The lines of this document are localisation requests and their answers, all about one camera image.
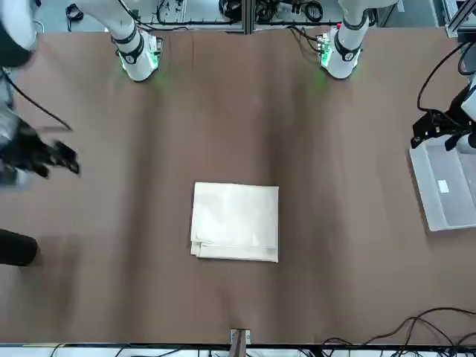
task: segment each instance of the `wire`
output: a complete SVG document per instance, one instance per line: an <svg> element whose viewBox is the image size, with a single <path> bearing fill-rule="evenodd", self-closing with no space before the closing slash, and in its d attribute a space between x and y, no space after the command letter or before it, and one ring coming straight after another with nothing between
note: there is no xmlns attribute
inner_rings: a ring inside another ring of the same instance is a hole
<svg viewBox="0 0 476 357"><path fill-rule="evenodd" d="M60 119L59 117L57 117L55 114L53 114L52 112L50 112L49 110L47 110L46 108L44 108L43 106L41 106L40 104L38 104L35 100L31 99L30 96L28 96L28 94L24 93L11 79L10 77L8 76L7 72L3 69L3 68L0 68L1 69L1 72L3 73L3 76L5 78L5 80L12 86L14 87L14 89L24 98L26 99L27 101L29 101L31 104L33 104L36 108L40 109L42 112L48 114L50 117L52 117L54 120L56 120L58 123L60 123L62 126L64 126L64 128L46 128L46 129L65 129L66 131L69 131L69 132L72 132L73 131L73 128L71 128L71 126L66 123L63 119Z"/></svg>
<svg viewBox="0 0 476 357"><path fill-rule="evenodd" d="M434 76L434 74L438 71L438 69L451 57L453 56L456 52L458 52L463 46L467 45L469 42L463 42L461 44L459 44L456 48L454 48L453 50L451 50L451 52L449 54L447 54L438 64L437 66L433 69L433 71L431 71L430 75L427 77L426 81L423 83L423 86L422 88L419 90L419 94L418 94L418 98L417 98L417 102L416 102L416 106L418 107L419 110L421 110L422 112L430 112L430 111L434 111L436 109L430 109L430 108L423 108L422 107L422 95L423 95L423 92L425 91L425 88L426 86L428 85L428 83L430 82L431 78Z"/></svg>
<svg viewBox="0 0 476 357"><path fill-rule="evenodd" d="M303 30L299 30L295 25L290 25L290 26L288 26L288 29L297 31L302 37L308 39L309 41L313 41L313 42L317 42L317 41L318 41L318 39L316 39L315 37L308 35L308 34L306 33L306 30L304 30L304 29L303 29Z"/></svg>
<svg viewBox="0 0 476 357"><path fill-rule="evenodd" d="M471 315L471 316L476 316L476 312L474 311L471 311L471 310L467 310L467 309L460 309L460 308L457 308L457 307L436 307L436 308L433 308L433 309L428 309L428 310L425 310L424 312L421 312L420 314L418 314L417 316L412 316L412 317L409 317L409 318L406 318L395 330L393 330L392 332L389 332L389 333L385 333L385 334L382 334L382 335L377 335L377 336L374 336L372 338L370 338L369 340L365 341L364 343L362 344L352 344L351 342L349 341L346 341L344 340L343 338L328 338L327 340L325 340L322 344L325 345L325 344L328 344L329 342L332 342L332 341L337 341L337 342L342 342L344 343L344 345L348 348L362 348L368 344L371 344L372 342L376 341L376 340L379 340L379 339L383 339L383 338L388 338L388 337L391 337L395 334L397 334L407 323L409 323L411 321L411 325L408 329L408 334L407 334L407 338L405 339L405 343L401 346L401 348L396 351L396 353L394 353L394 357L401 357L403 354L405 354L405 349L406 347L409 345L410 343L410 339L411 339L411 335L414 331L414 327L416 326L417 322L420 321L420 322L423 322L424 324L427 324L429 325L431 328L435 329L436 331L438 331L439 334L441 334L443 337L445 337L445 339L450 343L450 345L452 347L459 347L459 345L461 345L461 343L463 341L465 341L467 338L469 337L472 337L473 335L476 335L476 332L471 332L469 333L468 335L465 335L463 336L463 338L461 338L458 343L454 344L452 342L452 340L441 330L439 329L438 327L436 327L435 325L433 325L432 323L426 321L423 316L425 315L428 315L428 314L431 314L433 312L459 312L459 313L462 313L462 314L465 314L465 315Z"/></svg>
<svg viewBox="0 0 476 357"><path fill-rule="evenodd" d="M469 43L468 47L466 47L464 49L464 51L462 52L460 60L458 61L458 72L462 76L472 76L473 74L476 73L476 71L465 71L465 70L463 70L463 67L462 67L463 66L463 61L464 61L466 55L468 54L469 50L471 49L471 47L473 47L473 45L475 43L476 43L475 41Z"/></svg>
<svg viewBox="0 0 476 357"><path fill-rule="evenodd" d="M122 8L129 14L129 16L132 17L134 21L136 21L138 24L147 27L149 30L160 30L160 28L153 28L149 24L146 24L145 22L142 22L134 13L127 8L127 6L123 3L122 0L118 0L119 4L122 6Z"/></svg>
<svg viewBox="0 0 476 357"><path fill-rule="evenodd" d="M41 29L42 29L42 33L45 33L45 26L43 25L43 23L41 21L39 21L38 19L33 19L33 23L40 26Z"/></svg>
<svg viewBox="0 0 476 357"><path fill-rule="evenodd" d="M296 43L297 43L297 45L299 46L300 53L303 55L304 59L305 59L306 61L312 63L313 65L317 64L317 58L316 58L315 54L312 53L312 52L310 52L309 50L306 50L306 49L303 47L303 44L302 44L301 41L300 41L300 36L301 36L301 35L300 35L300 31L298 31L298 33L299 33L299 38L298 38L298 35L296 35L294 28L290 28L289 30L290 30L292 36L295 38ZM316 61L312 61L312 60L308 57L309 55L312 55L312 57L315 58Z"/></svg>
<svg viewBox="0 0 476 357"><path fill-rule="evenodd" d="M84 13L77 7L76 4L69 5L66 10L66 22L68 23L68 32L71 32L71 23L83 20Z"/></svg>
<svg viewBox="0 0 476 357"><path fill-rule="evenodd" d="M57 344L54 348L53 348L53 351L51 352L50 354L50 357L53 357L54 356L54 353L57 351L58 347L60 347L62 344Z"/></svg>
<svg viewBox="0 0 476 357"><path fill-rule="evenodd" d="M303 31L304 35L306 36L306 41L307 41L307 44L309 45L309 47L315 52L317 53L319 50L317 47L314 47L314 45L312 44L311 42L311 39L308 38L307 36L307 33L306 33L306 29L305 28L301 28L301 30Z"/></svg>
<svg viewBox="0 0 476 357"><path fill-rule="evenodd" d="M169 351L169 352L166 352L166 353L163 353L157 357L164 357L164 356L168 356L168 355L172 355L173 353L177 353L178 351L182 351L182 348L178 348L177 350L174 350L174 351Z"/></svg>
<svg viewBox="0 0 476 357"><path fill-rule="evenodd" d="M122 351L124 351L125 348L129 347L130 344L124 344L114 355L114 357L118 357Z"/></svg>
<svg viewBox="0 0 476 357"><path fill-rule="evenodd" d="M470 332L466 335L464 335L457 343L457 346L460 346L465 340L467 340L470 337L476 336L476 332Z"/></svg>

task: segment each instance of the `green led light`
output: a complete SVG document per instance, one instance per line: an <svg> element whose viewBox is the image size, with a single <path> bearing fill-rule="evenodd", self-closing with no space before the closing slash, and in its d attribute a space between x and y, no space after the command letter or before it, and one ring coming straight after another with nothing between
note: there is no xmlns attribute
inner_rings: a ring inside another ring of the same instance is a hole
<svg viewBox="0 0 476 357"><path fill-rule="evenodd" d="M332 54L332 47L330 47L330 46L327 47L327 49L325 49L324 52L322 53L321 65L324 68L327 68L327 66L329 65L331 54Z"/></svg>

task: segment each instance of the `folded fabric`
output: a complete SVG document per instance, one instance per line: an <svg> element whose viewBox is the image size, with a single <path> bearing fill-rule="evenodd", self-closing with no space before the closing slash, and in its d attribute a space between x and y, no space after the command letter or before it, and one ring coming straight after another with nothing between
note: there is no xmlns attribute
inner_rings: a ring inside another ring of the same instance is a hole
<svg viewBox="0 0 476 357"><path fill-rule="evenodd" d="M279 187L195 183L191 254L277 262Z"/></svg>

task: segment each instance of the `metal bracket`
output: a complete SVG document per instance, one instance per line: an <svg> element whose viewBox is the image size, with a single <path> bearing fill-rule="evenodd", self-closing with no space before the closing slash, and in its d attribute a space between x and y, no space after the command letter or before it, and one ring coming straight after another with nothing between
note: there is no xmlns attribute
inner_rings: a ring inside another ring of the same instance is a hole
<svg viewBox="0 0 476 357"><path fill-rule="evenodd" d="M228 357L246 357L246 345L251 343L249 329L230 330L231 348Z"/></svg>

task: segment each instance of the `brown tabletop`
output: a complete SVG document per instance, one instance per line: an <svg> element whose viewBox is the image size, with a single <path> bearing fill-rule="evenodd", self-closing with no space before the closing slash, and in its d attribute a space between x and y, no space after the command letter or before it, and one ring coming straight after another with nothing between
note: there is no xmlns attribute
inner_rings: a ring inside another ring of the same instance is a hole
<svg viewBox="0 0 476 357"><path fill-rule="evenodd" d="M74 127L45 138L77 149L83 174L1 192L0 227L36 237L42 261L0 266L0 341L225 343L232 327L254 343L363 341L434 306L476 309L475 232L426 232L408 160L416 95L456 43L443 30L370 31L347 81L288 30L165 39L145 83L106 33L42 36L19 75ZM456 65L425 105L462 89ZM279 185L279 263L190 256L195 181ZM431 320L452 337L476 329ZM443 342L422 327L412 341Z"/></svg>

